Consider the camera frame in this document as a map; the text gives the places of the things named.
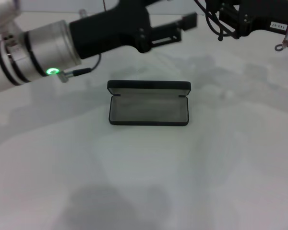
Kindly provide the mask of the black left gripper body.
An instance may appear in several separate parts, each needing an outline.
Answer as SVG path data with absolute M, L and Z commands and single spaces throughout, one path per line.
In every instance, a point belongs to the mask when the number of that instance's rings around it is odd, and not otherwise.
M 151 50 L 152 30 L 146 0 L 120 0 L 105 12 L 69 24 L 74 47 L 86 59 L 121 46 L 132 46 L 140 53 Z

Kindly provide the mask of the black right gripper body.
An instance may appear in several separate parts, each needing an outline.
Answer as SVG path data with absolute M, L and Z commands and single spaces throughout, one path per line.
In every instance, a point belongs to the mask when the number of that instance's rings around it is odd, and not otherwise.
M 257 30 L 284 35 L 288 30 L 288 0 L 242 0 L 238 16 L 239 36 Z

